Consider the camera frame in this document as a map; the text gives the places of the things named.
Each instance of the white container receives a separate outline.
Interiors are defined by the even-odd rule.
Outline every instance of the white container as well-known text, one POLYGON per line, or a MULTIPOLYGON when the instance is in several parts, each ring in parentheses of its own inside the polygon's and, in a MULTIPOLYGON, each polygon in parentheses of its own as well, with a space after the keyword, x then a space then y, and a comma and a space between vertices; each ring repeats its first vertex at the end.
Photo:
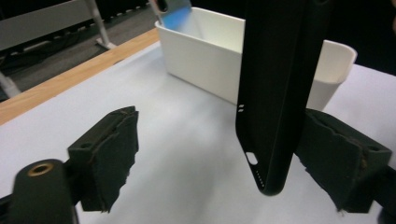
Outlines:
MULTIPOLYGON (((155 23, 168 73, 237 103, 245 21, 194 7, 178 30, 155 23)), ((307 107, 322 110, 347 78, 356 51, 325 41, 307 107)))

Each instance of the white plastic bin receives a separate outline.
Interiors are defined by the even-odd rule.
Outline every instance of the white plastic bin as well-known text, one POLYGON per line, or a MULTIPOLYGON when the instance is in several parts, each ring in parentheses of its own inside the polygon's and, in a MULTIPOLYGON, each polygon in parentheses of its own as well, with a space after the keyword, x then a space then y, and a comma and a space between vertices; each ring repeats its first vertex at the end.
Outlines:
MULTIPOLYGON (((179 30, 155 23, 167 72, 237 103, 245 21, 194 7, 179 30)), ((322 110, 355 62, 356 51, 325 41, 307 107, 322 110)))

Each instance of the white table surface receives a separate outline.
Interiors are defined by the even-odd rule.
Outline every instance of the white table surface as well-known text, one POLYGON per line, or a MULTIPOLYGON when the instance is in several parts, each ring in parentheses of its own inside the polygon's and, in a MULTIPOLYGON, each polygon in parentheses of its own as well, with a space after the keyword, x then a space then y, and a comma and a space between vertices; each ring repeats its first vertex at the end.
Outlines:
MULTIPOLYGON (((0 126, 0 197, 21 168, 68 160, 68 146, 129 105, 140 112, 136 164, 110 214, 78 204, 82 224, 376 223, 376 203, 369 214, 337 212, 297 157, 284 190, 261 195, 235 135, 234 105, 166 74, 158 43, 0 126)), ((325 112, 396 148, 396 77, 354 65, 325 112)))

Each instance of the white tabletop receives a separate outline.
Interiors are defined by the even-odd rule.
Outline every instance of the white tabletop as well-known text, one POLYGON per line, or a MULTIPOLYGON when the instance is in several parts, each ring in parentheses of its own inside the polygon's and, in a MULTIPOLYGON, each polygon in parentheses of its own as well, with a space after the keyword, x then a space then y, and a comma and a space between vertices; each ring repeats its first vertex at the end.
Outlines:
MULTIPOLYGON (((2 125, 0 197, 22 167, 68 160, 68 146, 129 105, 140 112, 136 164, 110 214, 78 205, 81 224, 376 223, 376 203, 370 214, 338 213, 297 157, 284 190, 261 195, 235 135, 234 105, 166 74, 158 43, 2 125)), ((354 65, 325 112, 396 148, 396 77, 354 65)))

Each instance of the wooden table edge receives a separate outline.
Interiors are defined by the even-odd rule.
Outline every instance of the wooden table edge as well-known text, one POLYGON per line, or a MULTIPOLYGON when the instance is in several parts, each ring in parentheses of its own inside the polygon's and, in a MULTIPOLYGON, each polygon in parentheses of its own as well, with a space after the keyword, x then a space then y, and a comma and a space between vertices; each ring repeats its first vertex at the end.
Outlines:
POLYGON ((53 77, 28 91, 4 101, 0 104, 0 125, 15 119, 17 116, 76 86, 78 83, 95 76, 158 40, 157 30, 152 29, 57 77, 53 77))

